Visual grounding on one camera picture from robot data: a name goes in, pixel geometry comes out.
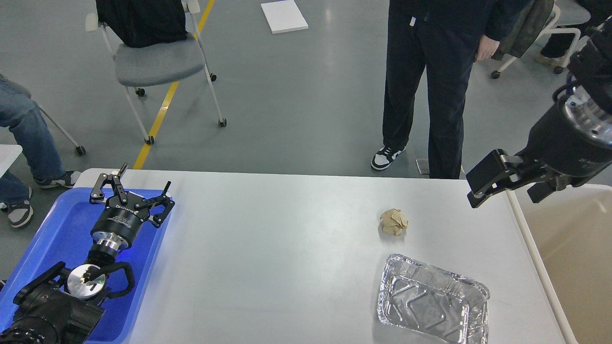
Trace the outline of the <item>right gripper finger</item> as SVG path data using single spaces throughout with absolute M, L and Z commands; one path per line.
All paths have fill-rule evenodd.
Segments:
M 527 194 L 532 203 L 537 204 L 551 194 L 564 190 L 568 184 L 568 177 L 564 175 L 554 175 L 546 181 L 537 182 L 527 190 Z
M 492 150 L 466 174 L 470 186 L 467 198 L 472 208 L 482 205 L 494 194 L 516 190 L 541 176 L 541 163 L 504 150 Z

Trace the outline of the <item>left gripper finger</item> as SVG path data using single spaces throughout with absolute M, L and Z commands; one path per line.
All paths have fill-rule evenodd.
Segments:
M 138 211 L 138 216 L 141 220 L 150 222 L 155 228 L 160 228 L 164 221 L 171 213 L 175 202 L 168 195 L 171 181 L 168 181 L 159 196 L 142 199 L 135 204 L 135 211 Z M 152 214 L 151 210 L 155 207 L 162 206 L 164 209 L 161 213 Z
M 121 205 L 127 205 L 128 196 L 121 184 L 121 176 L 127 170 L 129 164 L 124 163 L 116 174 L 101 173 L 90 192 L 90 204 L 107 204 L 111 198 L 116 198 Z M 106 197 L 103 187 L 109 185 L 113 191 L 112 197 Z

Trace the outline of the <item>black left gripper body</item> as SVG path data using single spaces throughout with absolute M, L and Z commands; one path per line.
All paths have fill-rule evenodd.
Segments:
M 150 207 L 136 209 L 136 205 L 142 205 L 144 201 L 144 197 L 136 193 L 127 194 L 127 204 L 122 204 L 118 196 L 107 199 L 90 231 L 94 244 L 110 241 L 114 250 L 131 248 L 144 221 L 150 216 Z

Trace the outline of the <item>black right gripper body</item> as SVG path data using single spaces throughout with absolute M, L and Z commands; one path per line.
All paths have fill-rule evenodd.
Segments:
M 519 155 L 582 186 L 611 164 L 611 115 L 583 89 L 563 95 L 533 125 Z

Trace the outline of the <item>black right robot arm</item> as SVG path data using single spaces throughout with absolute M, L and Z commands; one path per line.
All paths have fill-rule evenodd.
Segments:
M 570 57 L 573 80 L 555 90 L 553 105 L 529 131 L 527 145 L 514 155 L 492 150 L 466 174 L 472 208 L 525 185 L 530 185 L 527 193 L 533 203 L 539 203 L 567 186 L 586 184 L 610 166 L 611 67 L 608 18 Z

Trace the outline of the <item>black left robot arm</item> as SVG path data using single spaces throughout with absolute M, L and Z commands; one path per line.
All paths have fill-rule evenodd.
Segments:
M 3 344 L 121 344 L 131 333 L 175 201 L 128 190 L 126 170 L 57 198 L 1 289 Z

